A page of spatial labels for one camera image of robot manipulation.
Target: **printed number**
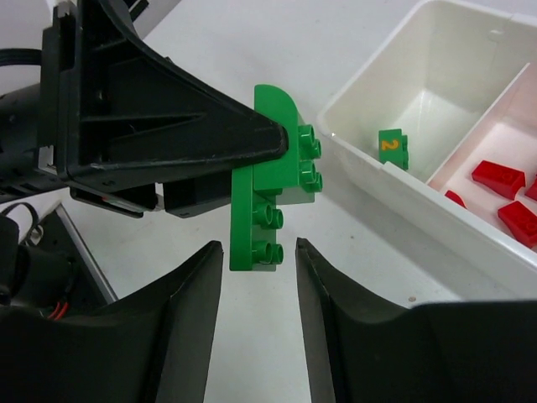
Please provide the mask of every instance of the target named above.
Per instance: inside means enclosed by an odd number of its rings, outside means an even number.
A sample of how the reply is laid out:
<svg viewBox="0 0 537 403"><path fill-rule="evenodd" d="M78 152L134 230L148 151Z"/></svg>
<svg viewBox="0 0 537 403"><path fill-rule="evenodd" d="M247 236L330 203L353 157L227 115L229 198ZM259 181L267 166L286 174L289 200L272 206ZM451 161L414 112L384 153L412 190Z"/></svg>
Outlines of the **printed number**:
<svg viewBox="0 0 537 403"><path fill-rule="evenodd" d="M399 147L399 141L398 140L392 140L390 143L389 141L383 140L380 144L380 148L382 151L385 151L387 149L397 149Z"/></svg>

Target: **white table surface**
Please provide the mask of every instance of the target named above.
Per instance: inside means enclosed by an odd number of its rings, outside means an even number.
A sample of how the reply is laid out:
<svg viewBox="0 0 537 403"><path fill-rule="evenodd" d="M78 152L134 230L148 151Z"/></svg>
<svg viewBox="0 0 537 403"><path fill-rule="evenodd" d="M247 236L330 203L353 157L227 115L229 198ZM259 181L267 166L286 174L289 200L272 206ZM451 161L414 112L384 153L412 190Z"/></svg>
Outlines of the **white table surface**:
<svg viewBox="0 0 537 403"><path fill-rule="evenodd" d="M295 99L305 121L314 122L330 96L416 3L183 0L146 42L250 106L255 84L280 86ZM476 3L537 15L534 0ZM330 150L318 168L326 189L316 203L284 207L279 241L286 258L278 271L231 273L224 268L206 403L310 402L296 292L297 237L308 238L341 271L401 305L411 305L410 297L414 304L465 297L423 270L432 265L450 270L458 262L454 256L444 254L438 261L435 245L417 229L398 233L401 218L355 189ZM44 212L59 199L65 199L120 297L169 272L211 239L222 241L228 251L229 207L188 220L165 212L134 220L72 201L65 191L31 202ZM21 221L23 215L15 214ZM466 292L478 294L480 285L469 281Z"/></svg>

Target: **black robotic arm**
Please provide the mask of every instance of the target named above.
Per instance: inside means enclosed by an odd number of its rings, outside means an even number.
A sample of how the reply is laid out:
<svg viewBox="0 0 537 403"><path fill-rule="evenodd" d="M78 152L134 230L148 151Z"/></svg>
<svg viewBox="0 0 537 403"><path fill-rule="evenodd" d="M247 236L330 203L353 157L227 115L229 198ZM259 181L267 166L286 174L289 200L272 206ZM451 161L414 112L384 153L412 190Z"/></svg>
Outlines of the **black robotic arm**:
<svg viewBox="0 0 537 403"><path fill-rule="evenodd" d="M40 83L0 97L0 203L68 186L141 217L163 183L165 210L191 217L229 202L233 168L288 149L282 126L151 50L130 3L55 8Z"/></svg>

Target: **green lego brick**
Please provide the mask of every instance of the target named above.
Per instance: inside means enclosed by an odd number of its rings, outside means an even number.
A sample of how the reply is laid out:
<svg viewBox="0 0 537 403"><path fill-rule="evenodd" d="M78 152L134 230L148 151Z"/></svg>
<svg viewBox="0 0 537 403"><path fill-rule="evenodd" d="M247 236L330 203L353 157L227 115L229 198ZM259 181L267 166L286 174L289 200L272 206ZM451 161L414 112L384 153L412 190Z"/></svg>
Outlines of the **green lego brick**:
<svg viewBox="0 0 537 403"><path fill-rule="evenodd" d="M253 167L255 191L275 194L279 205L313 202L322 190L322 175L313 160L321 157L321 142L304 124L293 99L275 86L256 86L254 109L284 126L289 150L278 159Z"/></svg>
<svg viewBox="0 0 537 403"><path fill-rule="evenodd" d="M409 168L409 139L400 128L378 132L378 160L391 162L403 170Z"/></svg>
<svg viewBox="0 0 537 403"><path fill-rule="evenodd" d="M289 149L279 160L232 172L232 271L274 271L284 260L277 243L284 214L276 205L313 202L322 190L322 176L312 161L321 157L321 144L313 128L302 123L290 96L274 86L256 86L254 103L257 112L285 128Z"/></svg>
<svg viewBox="0 0 537 403"><path fill-rule="evenodd" d="M284 249L276 243L276 230L283 225L274 197L253 190L253 167L233 170L230 269L276 270L284 259Z"/></svg>

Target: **red wire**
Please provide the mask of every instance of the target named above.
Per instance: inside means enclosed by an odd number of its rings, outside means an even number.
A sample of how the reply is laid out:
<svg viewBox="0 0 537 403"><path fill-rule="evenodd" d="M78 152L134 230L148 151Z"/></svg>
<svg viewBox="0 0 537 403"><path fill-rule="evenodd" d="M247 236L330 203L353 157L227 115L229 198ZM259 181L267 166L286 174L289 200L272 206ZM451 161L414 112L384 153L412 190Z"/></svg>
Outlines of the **red wire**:
<svg viewBox="0 0 537 403"><path fill-rule="evenodd" d="M60 304L60 302L58 301L58 302L56 302L56 308L52 311L52 313L51 313L50 315L47 316L47 318L48 318L48 319L52 319L52 318L56 315L56 313L58 313L58 311L60 310L60 308L61 308L61 304Z"/></svg>
<svg viewBox="0 0 537 403"><path fill-rule="evenodd" d="M66 302L61 308L61 311L58 312L58 315L54 318L54 320L59 321L62 317L64 317L68 309L69 309L69 302Z"/></svg>

